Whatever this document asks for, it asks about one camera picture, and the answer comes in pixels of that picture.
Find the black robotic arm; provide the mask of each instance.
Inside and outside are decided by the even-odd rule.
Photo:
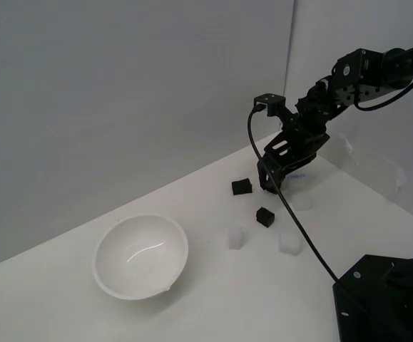
[[[330,139],[326,133],[328,121],[351,105],[366,111],[383,108],[413,89],[412,80],[413,48],[394,48],[386,53],[361,48],[339,59],[332,75],[316,82],[307,95],[298,100],[297,113],[285,107],[283,96],[268,93],[256,97],[254,105],[266,105],[267,116],[277,116],[282,122],[282,132],[265,147],[263,155],[277,185],[280,187],[287,174],[316,157],[317,151]],[[368,108],[359,106],[395,90],[401,92],[388,101]],[[261,162],[258,174],[260,186],[276,193]]]

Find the gray wall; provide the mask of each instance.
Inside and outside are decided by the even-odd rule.
[[[292,0],[0,1],[0,261],[247,145],[291,18]]]
[[[287,104],[294,109],[297,99],[345,54],[357,48],[385,52],[394,47],[413,47],[413,1],[296,1]],[[350,108],[328,127],[336,138],[321,154],[413,214],[413,91],[371,113]]]

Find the white table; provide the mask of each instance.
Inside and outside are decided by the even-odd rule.
[[[278,253],[279,227],[293,223],[255,164],[247,147],[1,263],[0,341],[338,341],[332,280],[306,244]],[[411,214],[321,158],[304,171],[314,207],[298,215],[338,275],[364,254],[413,257]],[[233,197],[230,182],[246,177],[254,193]],[[269,229],[255,221],[261,206],[276,213]],[[183,226],[188,262],[164,295],[121,301],[93,280],[93,250],[141,212]],[[245,230],[240,251],[227,248],[230,225]]]

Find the robotic arm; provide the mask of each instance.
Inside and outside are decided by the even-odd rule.
[[[386,53],[359,49],[337,61],[332,75],[298,100],[298,113],[285,107],[285,98],[264,94],[254,99],[248,134],[258,157],[260,186],[277,194],[320,263],[335,280],[333,292],[341,342],[413,341],[413,259],[365,255],[340,279],[315,248],[280,191],[285,176],[312,161],[330,138],[326,123],[353,105],[371,111],[385,107],[413,89],[413,48]],[[401,90],[372,107],[360,103]],[[282,132],[263,156],[252,137],[252,116],[264,109],[282,121]]]
[[[362,48],[339,59],[332,75],[324,77],[309,89],[295,106],[298,113],[285,107],[285,98],[264,94],[254,99],[254,105],[267,106],[267,116],[282,121],[282,132],[266,147],[263,160],[277,186],[285,176],[311,162],[317,151],[330,139],[326,133],[328,121],[349,106],[360,110],[376,110],[393,103],[413,89],[413,48],[394,48],[378,53]],[[359,103],[374,100],[395,90],[402,90],[379,105],[362,108]],[[260,186],[276,193],[267,173],[258,163]]]

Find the black cable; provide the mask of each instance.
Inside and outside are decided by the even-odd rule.
[[[319,251],[315,247],[315,245],[312,243],[311,238],[305,231],[305,228],[301,225],[300,221],[296,217],[295,213],[293,212],[292,208],[288,204],[287,200],[285,199],[284,195],[281,193],[279,187],[276,185],[276,181],[271,175],[271,172],[269,171],[268,167],[266,166],[265,162],[263,161],[262,156],[260,155],[260,152],[258,152],[257,146],[255,146],[255,141],[252,135],[252,128],[251,128],[251,122],[252,122],[252,116],[256,114],[257,112],[261,112],[266,108],[266,105],[259,104],[254,107],[252,112],[249,114],[248,118],[248,135],[249,135],[249,140],[250,144],[252,145],[252,149],[254,150],[255,154],[257,155],[258,160],[261,162],[263,169],[265,170],[266,174],[271,180],[271,183],[274,185],[276,189],[276,193],[279,196],[280,200],[284,204],[285,209],[289,212],[289,215],[292,217],[293,221],[297,225],[298,229],[301,231],[301,234],[303,237],[306,239],[307,244],[309,244],[309,247],[311,247],[312,251],[314,252],[315,256],[319,259],[320,263],[322,266],[327,270],[328,274],[332,277],[332,279],[335,281],[335,283],[339,282],[339,279],[337,278],[336,274],[333,272],[333,270],[328,266],[327,262],[323,259],[322,255],[320,255]]]
[[[320,263],[322,264],[322,266],[325,268],[325,270],[328,272],[328,274],[332,277],[332,279],[335,281],[335,283],[342,289],[344,295],[352,302],[355,304],[355,306],[365,314],[365,316],[371,320],[374,321],[375,323],[377,323],[381,328],[383,328],[388,334],[389,337],[393,340],[393,341],[400,341],[397,336],[395,336],[395,334],[390,331],[387,326],[385,324],[383,324],[380,319],[378,319],[374,314],[370,313],[357,299],[354,298],[354,296],[352,296],[350,294],[350,292],[347,290],[347,288],[342,285],[342,282],[338,279],[338,277],[336,276],[336,274],[333,272],[333,270],[330,268],[330,266],[328,266],[327,262],[323,259],[322,255],[319,253],[319,251],[317,250],[317,247],[314,245],[314,243],[312,242],[311,238],[309,237],[309,235],[307,234],[307,232],[305,231],[305,228],[303,227],[303,225],[301,224],[301,222],[298,220],[298,218],[296,217],[295,213],[293,212],[292,208],[290,207],[290,205],[288,204],[287,200],[285,199],[284,195],[281,193],[279,187],[277,186],[277,183],[275,181],[275,179],[273,178],[273,176],[271,175],[270,170],[268,169],[268,166],[265,164],[265,162],[263,161],[262,155],[260,154],[260,152],[258,152],[257,146],[255,145],[255,141],[254,141],[254,137],[252,134],[252,117],[254,116],[254,114],[261,112],[262,110],[266,109],[266,105],[260,103],[258,105],[255,105],[254,108],[252,109],[252,111],[249,114],[248,117],[248,135],[249,135],[249,141],[250,144],[252,145],[252,149],[254,150],[255,155],[257,156],[257,159],[260,161],[261,165],[263,166],[263,169],[265,170],[266,174],[268,175],[268,177],[271,180],[272,185],[275,187],[276,193],[279,196],[280,200],[282,201],[282,203],[284,204],[285,209],[289,212],[289,215],[292,217],[293,221],[295,222],[295,224],[297,225],[298,229],[300,230],[301,234],[303,235],[303,237],[306,239],[307,244],[309,244],[309,247],[311,248],[311,250],[314,252],[315,256],[317,257],[317,259],[320,261]]]
[[[378,105],[373,105],[371,107],[360,107],[358,105],[358,94],[355,94],[355,99],[354,99],[354,106],[356,109],[364,111],[364,112],[370,112],[372,110],[377,110],[383,107],[388,106],[389,104],[393,103],[396,100],[399,100],[402,98],[404,95],[406,95],[408,92],[410,92],[413,89],[413,82],[409,84],[405,89],[401,90],[398,94],[396,94],[393,98],[390,98],[387,101],[384,101]]]

